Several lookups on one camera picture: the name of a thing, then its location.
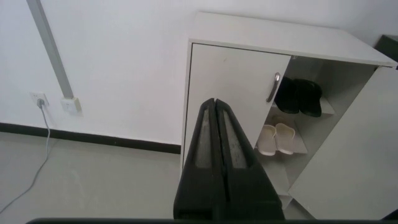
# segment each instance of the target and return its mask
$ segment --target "cabinet top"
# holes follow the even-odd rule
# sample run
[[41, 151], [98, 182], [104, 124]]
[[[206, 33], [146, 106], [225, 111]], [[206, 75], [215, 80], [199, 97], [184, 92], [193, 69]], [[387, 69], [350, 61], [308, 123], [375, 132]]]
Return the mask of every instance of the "cabinet top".
[[396, 67], [397, 62], [346, 31], [198, 12], [193, 43]]

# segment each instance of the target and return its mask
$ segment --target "metal handle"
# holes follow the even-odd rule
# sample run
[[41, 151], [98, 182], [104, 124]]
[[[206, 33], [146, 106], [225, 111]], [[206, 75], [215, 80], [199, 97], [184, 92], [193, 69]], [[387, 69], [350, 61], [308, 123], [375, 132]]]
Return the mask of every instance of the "metal handle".
[[277, 73], [275, 73], [274, 86], [272, 87], [271, 93], [269, 94], [269, 96], [267, 98], [267, 103], [271, 102], [272, 98], [274, 97], [276, 88], [278, 87], [279, 80], [280, 80], [280, 74], [279, 74], [279, 72], [277, 72]]

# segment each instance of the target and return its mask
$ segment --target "white cabinet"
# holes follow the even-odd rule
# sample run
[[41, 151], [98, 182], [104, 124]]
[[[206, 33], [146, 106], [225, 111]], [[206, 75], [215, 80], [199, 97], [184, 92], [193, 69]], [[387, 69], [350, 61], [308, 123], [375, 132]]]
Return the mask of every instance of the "white cabinet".
[[[296, 153], [258, 155], [284, 207], [294, 198], [315, 218], [380, 219], [398, 208], [397, 65], [343, 30], [199, 12], [189, 34], [181, 165], [200, 105], [219, 98], [252, 146], [276, 114], [296, 129]], [[318, 83], [322, 115], [272, 105], [276, 73]]]

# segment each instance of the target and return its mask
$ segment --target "black shoe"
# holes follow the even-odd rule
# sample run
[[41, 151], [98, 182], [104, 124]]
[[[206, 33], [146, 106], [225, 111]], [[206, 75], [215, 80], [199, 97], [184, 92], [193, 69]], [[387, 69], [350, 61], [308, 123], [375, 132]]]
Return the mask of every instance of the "black shoe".
[[298, 113], [299, 102], [296, 97], [297, 87], [293, 80], [284, 77], [275, 96], [275, 103], [285, 113]]
[[308, 116], [320, 117], [322, 115], [321, 104], [322, 89], [315, 82], [296, 79], [297, 100], [300, 111]]

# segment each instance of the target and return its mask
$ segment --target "gray floor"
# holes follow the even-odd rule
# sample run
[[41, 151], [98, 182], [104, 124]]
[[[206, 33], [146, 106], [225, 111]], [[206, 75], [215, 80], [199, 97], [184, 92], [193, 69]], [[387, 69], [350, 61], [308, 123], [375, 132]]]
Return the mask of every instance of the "gray floor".
[[[172, 218], [180, 156], [51, 139], [33, 189], [0, 214], [0, 223], [39, 217]], [[29, 186], [45, 138], [0, 133], [0, 208]], [[297, 203], [286, 218], [310, 218]]]

